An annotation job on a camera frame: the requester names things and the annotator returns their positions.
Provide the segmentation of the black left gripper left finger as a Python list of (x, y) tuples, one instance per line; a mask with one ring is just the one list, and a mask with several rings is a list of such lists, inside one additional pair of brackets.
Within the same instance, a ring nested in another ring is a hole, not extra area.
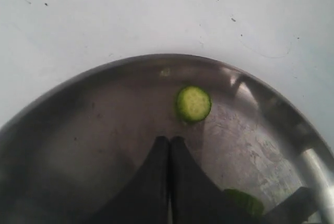
[(169, 140), (156, 137), (131, 181), (83, 223), (167, 223)]

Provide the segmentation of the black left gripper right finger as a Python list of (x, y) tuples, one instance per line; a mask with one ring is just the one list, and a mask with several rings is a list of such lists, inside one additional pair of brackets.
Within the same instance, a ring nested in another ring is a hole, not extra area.
[(169, 187), (173, 223), (253, 223), (208, 178), (180, 136), (170, 140)]

